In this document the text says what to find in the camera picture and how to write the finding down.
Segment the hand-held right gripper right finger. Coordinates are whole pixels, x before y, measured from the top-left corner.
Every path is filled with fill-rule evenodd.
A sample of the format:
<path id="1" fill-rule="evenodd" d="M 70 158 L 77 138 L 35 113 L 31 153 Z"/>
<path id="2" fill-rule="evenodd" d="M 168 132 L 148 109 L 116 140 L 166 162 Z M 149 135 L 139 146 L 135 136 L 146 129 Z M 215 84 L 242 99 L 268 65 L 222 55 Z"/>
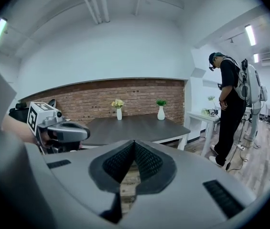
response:
<path id="1" fill-rule="evenodd" d="M 134 161 L 140 174 L 136 195 L 162 192 L 177 173 L 176 163 L 171 156 L 143 141 L 134 141 Z"/>

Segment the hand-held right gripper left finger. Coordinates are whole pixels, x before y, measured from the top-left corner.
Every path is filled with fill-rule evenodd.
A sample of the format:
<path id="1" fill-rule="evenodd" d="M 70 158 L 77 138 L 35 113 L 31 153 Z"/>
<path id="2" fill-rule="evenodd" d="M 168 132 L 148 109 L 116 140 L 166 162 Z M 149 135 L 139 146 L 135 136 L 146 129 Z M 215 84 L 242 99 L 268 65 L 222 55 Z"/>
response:
<path id="1" fill-rule="evenodd" d="M 100 216 L 115 224 L 122 218 L 120 184 L 134 159 L 134 140 L 128 140 L 114 143 L 114 149 L 94 158 L 89 165 L 89 175 L 96 186 L 114 195 L 110 209 Z"/>

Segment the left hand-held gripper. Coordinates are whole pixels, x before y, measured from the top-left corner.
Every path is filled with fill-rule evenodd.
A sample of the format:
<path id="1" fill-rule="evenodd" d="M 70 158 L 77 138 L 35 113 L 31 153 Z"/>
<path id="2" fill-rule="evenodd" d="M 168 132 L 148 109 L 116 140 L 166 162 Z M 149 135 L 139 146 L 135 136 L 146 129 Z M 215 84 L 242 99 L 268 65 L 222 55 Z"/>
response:
<path id="1" fill-rule="evenodd" d="M 44 155 L 77 151 L 82 141 L 90 137 L 87 126 L 67 120 L 47 103 L 30 103 L 27 125 Z"/>

